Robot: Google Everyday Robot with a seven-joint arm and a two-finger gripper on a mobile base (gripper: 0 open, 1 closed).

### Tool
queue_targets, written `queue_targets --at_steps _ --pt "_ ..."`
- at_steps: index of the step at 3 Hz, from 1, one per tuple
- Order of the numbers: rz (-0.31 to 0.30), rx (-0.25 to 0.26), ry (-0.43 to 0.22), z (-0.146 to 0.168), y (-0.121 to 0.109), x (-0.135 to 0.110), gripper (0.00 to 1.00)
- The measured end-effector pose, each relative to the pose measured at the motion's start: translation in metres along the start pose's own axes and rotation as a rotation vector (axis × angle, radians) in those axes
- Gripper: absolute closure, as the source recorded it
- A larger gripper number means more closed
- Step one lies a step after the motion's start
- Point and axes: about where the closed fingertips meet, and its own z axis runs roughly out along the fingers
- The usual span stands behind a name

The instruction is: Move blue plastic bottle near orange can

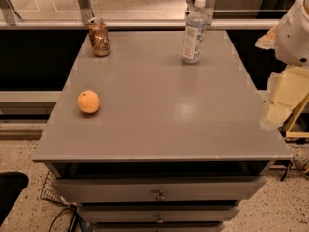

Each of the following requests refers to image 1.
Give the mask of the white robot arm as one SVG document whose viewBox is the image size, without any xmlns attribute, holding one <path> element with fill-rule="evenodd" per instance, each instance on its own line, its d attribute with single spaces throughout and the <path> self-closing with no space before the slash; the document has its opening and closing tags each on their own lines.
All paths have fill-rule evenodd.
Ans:
<svg viewBox="0 0 309 232">
<path fill-rule="evenodd" d="M 309 93 L 309 0 L 296 0 L 279 23 L 255 42 L 260 49 L 273 49 L 286 67 L 272 72 L 260 126 L 281 127 Z"/>
</svg>

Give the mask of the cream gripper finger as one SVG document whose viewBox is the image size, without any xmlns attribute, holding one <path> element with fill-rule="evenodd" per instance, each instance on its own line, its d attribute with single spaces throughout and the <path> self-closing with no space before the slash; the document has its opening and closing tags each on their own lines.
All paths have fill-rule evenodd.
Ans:
<svg viewBox="0 0 309 232">
<path fill-rule="evenodd" d="M 308 67 L 288 65 L 281 73 L 272 72 L 267 82 L 260 127 L 267 131 L 281 127 L 308 93 Z"/>
<path fill-rule="evenodd" d="M 264 50 L 275 49 L 276 34 L 277 34 L 277 25 L 271 27 L 264 35 L 262 35 L 262 37 L 260 37 L 255 42 L 255 46 Z"/>
</svg>

